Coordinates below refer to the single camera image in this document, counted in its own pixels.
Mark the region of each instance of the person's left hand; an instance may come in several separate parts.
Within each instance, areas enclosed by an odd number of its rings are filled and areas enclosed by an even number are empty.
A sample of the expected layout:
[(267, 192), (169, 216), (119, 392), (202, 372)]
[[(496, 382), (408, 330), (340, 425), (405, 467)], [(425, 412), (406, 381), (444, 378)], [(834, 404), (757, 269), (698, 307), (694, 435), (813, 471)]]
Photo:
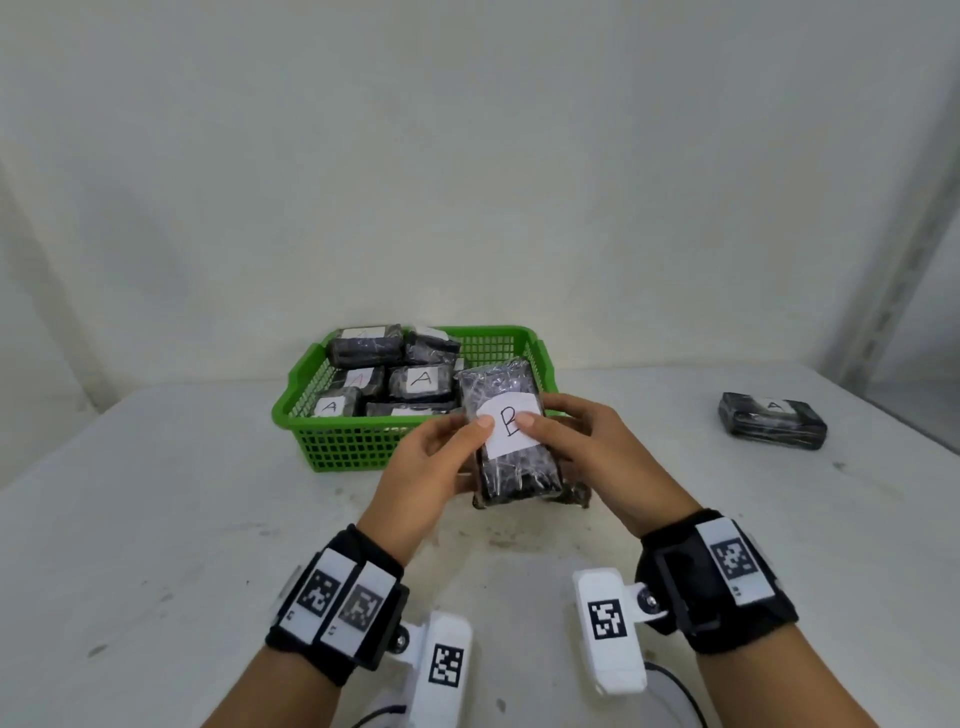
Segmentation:
[(457, 495), (460, 467), (493, 432), (490, 415), (465, 422), (463, 415), (431, 418), (400, 440), (357, 522), (404, 567)]

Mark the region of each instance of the black wristband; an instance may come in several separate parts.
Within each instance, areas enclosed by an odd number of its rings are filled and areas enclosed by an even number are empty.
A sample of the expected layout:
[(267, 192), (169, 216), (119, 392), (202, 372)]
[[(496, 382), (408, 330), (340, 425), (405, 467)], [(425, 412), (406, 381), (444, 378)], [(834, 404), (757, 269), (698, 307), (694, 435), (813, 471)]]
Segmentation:
[[(345, 530), (334, 536), (333, 540), (327, 545), (327, 548), (331, 548), (347, 556), (347, 558), (358, 564), (374, 564), (395, 577), (397, 581), (403, 578), (403, 566), (401, 566), (393, 556), (365, 536), (352, 523)], [(280, 609), (281, 614), (286, 612), (293, 603), (293, 600), (297, 598), (297, 594), (300, 593), (300, 590), (306, 583), (319, 555), (320, 554), (314, 557), (314, 560), (307, 569), (303, 571), (303, 574), (300, 575), (300, 579), (298, 579), (297, 584), (287, 596), (283, 607)], [(344, 686), (356, 669), (356, 664), (349, 657), (338, 652), (333, 647), (323, 644), (319, 639), (315, 640), (312, 644), (304, 644), (276, 624), (271, 628), (270, 632), (267, 633), (267, 638), (264, 642), (268, 647), (278, 652), (298, 653), (313, 667), (326, 675), (330, 679), (330, 682), (338, 688)]]
[[(646, 584), (670, 610), (668, 617), (648, 624), (663, 635), (680, 629), (700, 654), (730, 652), (798, 619), (777, 577), (752, 547), (751, 555), (774, 595), (745, 606), (736, 604), (697, 531), (697, 525), (720, 518), (717, 511), (704, 509), (647, 534), (640, 539), (643, 553), (636, 566), (636, 581)], [(740, 535), (744, 544), (750, 542), (742, 531)]]

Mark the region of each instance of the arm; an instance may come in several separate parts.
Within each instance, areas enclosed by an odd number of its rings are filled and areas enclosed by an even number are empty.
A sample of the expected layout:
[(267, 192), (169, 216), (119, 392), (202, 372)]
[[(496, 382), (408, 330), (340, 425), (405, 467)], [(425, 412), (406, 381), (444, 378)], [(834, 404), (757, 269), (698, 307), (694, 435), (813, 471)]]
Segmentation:
[[(357, 522), (406, 567), (458, 492), (457, 472), (487, 442), (493, 419), (428, 420), (396, 446), (371, 504)], [(340, 689), (300, 655), (262, 647), (204, 728), (327, 728)]]
[[(638, 538), (701, 509), (608, 406), (551, 394), (543, 405), (571, 417), (521, 413), (519, 428), (570, 461)], [(794, 625), (697, 660), (728, 728), (876, 726)]]

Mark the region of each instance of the hand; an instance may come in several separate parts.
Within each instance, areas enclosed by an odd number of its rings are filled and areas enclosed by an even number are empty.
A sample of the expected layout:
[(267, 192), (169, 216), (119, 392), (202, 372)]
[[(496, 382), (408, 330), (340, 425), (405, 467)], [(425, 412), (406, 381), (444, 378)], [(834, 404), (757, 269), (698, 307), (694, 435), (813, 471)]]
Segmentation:
[(357, 528), (404, 567), (437, 524), (446, 502), (460, 492), (460, 467), (493, 432), (489, 415), (469, 425), (465, 421), (463, 415), (431, 418), (400, 440), (357, 522)]
[(700, 504), (634, 437), (614, 409), (570, 395), (542, 397), (544, 407), (572, 417), (552, 419), (521, 412), (516, 425), (571, 461), (632, 534), (640, 538), (700, 510)]

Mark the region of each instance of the person's right hand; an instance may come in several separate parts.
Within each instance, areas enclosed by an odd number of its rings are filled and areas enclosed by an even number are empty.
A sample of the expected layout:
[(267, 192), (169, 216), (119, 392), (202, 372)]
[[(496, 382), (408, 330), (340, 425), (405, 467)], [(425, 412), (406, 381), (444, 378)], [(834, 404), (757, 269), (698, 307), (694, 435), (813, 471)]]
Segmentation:
[(543, 406), (571, 417), (521, 412), (521, 431), (576, 466), (581, 479), (638, 538), (700, 510), (606, 404), (544, 394)]

